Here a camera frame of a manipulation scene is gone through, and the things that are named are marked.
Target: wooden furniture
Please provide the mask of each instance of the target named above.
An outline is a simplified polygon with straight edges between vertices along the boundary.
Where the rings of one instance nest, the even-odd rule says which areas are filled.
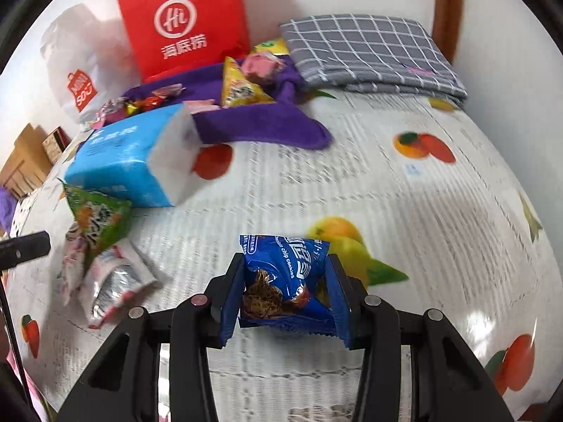
[[[43,149],[42,139],[29,124],[14,142],[14,150],[0,171],[0,183],[16,198],[43,185],[52,165]]]
[[[69,145],[70,140],[62,128],[55,128],[49,136],[43,139],[43,149],[54,165]]]
[[[444,57],[453,63],[460,35],[463,0],[436,0],[432,38]]]

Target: purple towel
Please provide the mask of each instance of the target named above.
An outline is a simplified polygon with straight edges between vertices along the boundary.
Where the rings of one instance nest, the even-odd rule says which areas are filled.
[[[7,234],[12,228],[13,214],[16,212],[18,200],[6,187],[0,186],[0,225]]]
[[[325,149],[332,136],[320,123],[301,111],[294,102],[305,83],[289,56],[282,56],[286,67],[277,75],[275,83],[265,92],[276,103],[250,104],[194,115],[195,124],[204,144],[214,145],[231,141],[261,141],[296,146],[303,149]],[[196,70],[143,84],[126,91],[123,96],[142,100],[153,90],[181,83],[185,90],[170,104],[185,100],[221,100],[223,64],[218,63]]]

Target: snack wrapper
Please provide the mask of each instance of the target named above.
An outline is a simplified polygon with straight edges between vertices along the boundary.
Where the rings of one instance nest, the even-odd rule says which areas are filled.
[[[98,120],[103,120],[105,124],[109,124],[126,119],[128,117],[125,109],[126,102],[127,98],[119,97],[104,103],[96,113]]]
[[[186,90],[186,88],[182,84],[170,84],[170,85],[165,85],[160,89],[153,90],[152,94],[155,97],[164,98],[166,100],[167,98],[179,97],[179,95],[184,90]]]
[[[311,334],[336,334],[330,309],[313,296],[324,276],[330,243],[241,235],[240,245],[246,261],[241,327],[270,325]]]
[[[285,63],[270,51],[250,54],[240,66],[244,76],[255,84],[267,85],[283,70]]]
[[[182,102],[190,111],[190,114],[193,116],[198,112],[209,112],[209,111],[217,111],[221,109],[220,106],[217,106],[215,100],[186,100]]]
[[[283,38],[266,41],[254,46],[254,52],[271,52],[275,56],[289,56],[289,49],[285,45]]]
[[[65,236],[63,264],[63,303],[66,306],[74,292],[80,287],[84,277],[84,260],[88,252],[86,236],[80,230],[78,222],[74,222]]]
[[[127,114],[127,117],[134,116],[142,111],[143,109],[141,108],[141,102],[128,102],[125,105],[125,112]]]
[[[127,238],[107,248],[92,262],[78,293],[89,328],[99,328],[155,281]]]
[[[70,210],[88,243],[88,268],[95,256],[127,234],[131,201],[68,184],[63,186]]]
[[[244,76],[235,59],[225,57],[221,105],[223,108],[232,108],[254,103],[275,103],[275,100]]]
[[[166,101],[165,98],[157,97],[156,95],[151,95],[150,97],[147,97],[144,100],[135,102],[135,104],[140,105],[143,112],[147,112],[159,108],[164,104],[165,101]]]

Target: white snack packet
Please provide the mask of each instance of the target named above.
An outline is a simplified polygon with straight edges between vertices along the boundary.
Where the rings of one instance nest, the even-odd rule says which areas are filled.
[[[64,256],[61,267],[61,275],[63,276],[63,287],[61,293],[63,295],[63,303],[66,306],[72,294],[80,287],[84,277],[84,259],[88,251],[88,243],[86,237],[80,230],[78,222],[70,226],[65,236]]]
[[[92,262],[78,293],[89,328],[99,328],[123,304],[155,281],[127,238],[107,248]]]

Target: chocolate chip cookie packet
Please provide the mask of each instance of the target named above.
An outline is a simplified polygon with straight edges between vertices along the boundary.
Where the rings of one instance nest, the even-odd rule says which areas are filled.
[[[241,235],[246,291],[241,327],[335,335],[334,319],[315,296],[330,243],[316,239]]]

